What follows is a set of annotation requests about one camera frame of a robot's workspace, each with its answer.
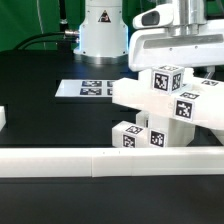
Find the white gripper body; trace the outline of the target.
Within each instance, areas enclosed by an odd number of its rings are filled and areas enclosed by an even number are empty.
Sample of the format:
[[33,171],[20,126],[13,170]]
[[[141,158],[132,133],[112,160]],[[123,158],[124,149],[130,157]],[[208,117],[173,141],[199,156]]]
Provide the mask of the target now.
[[224,29],[204,25],[198,35],[171,37],[165,28],[136,31],[129,45],[129,68],[153,66],[207,67],[224,65]]

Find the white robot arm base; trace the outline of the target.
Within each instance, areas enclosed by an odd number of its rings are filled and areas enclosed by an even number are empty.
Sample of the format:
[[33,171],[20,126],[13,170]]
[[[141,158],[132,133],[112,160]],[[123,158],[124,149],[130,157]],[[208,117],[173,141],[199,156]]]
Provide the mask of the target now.
[[122,17],[122,0],[85,0],[85,19],[79,26],[77,60],[118,64],[128,59],[128,26]]

